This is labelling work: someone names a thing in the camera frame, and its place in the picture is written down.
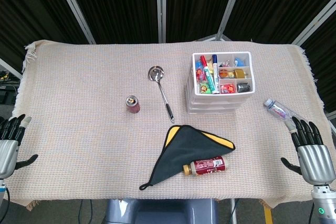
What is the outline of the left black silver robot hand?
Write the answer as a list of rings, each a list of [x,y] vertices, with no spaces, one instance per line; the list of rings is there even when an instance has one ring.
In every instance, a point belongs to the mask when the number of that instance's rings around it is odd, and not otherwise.
[[[38,158],[38,154],[34,154],[28,160],[17,160],[31,120],[32,118],[25,114],[5,120],[1,118],[1,179],[9,178],[15,170],[31,165]]]

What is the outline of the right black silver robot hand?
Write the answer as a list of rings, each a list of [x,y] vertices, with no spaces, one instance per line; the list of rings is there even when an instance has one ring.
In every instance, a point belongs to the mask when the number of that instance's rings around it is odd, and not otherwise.
[[[335,180],[335,170],[330,152],[324,145],[317,126],[293,116],[284,121],[294,144],[299,165],[286,158],[280,160],[289,170],[301,175],[310,185],[328,185]]]

